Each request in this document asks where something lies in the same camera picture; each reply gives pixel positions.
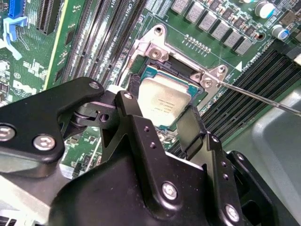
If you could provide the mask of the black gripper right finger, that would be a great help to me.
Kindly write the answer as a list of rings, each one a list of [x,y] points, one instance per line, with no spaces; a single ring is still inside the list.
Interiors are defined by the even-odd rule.
[[[283,204],[240,152],[226,153],[194,106],[177,124],[181,150],[205,172],[206,216],[214,226],[281,226]]]

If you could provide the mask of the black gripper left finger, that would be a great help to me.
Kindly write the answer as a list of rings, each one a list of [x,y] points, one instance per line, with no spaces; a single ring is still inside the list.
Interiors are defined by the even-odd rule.
[[[108,121],[98,119],[104,137],[105,160],[118,150],[131,152],[135,175],[140,183],[143,201],[148,207],[178,207],[175,197],[163,192],[163,184],[176,185],[170,162],[158,139],[152,122],[143,117],[138,102],[127,91],[118,92],[112,103],[104,104],[104,88],[88,77],[4,106],[0,110],[0,171],[24,177],[42,178],[52,174],[64,153],[64,140],[80,133],[84,122],[72,122],[71,116],[90,104]]]

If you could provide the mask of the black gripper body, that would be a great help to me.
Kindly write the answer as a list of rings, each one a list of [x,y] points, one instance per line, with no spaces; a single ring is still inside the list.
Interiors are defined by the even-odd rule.
[[[183,207],[160,220],[146,207],[132,158],[123,155],[66,184],[51,204],[51,226],[218,226],[209,203],[205,172],[196,164],[168,155],[179,180]]]

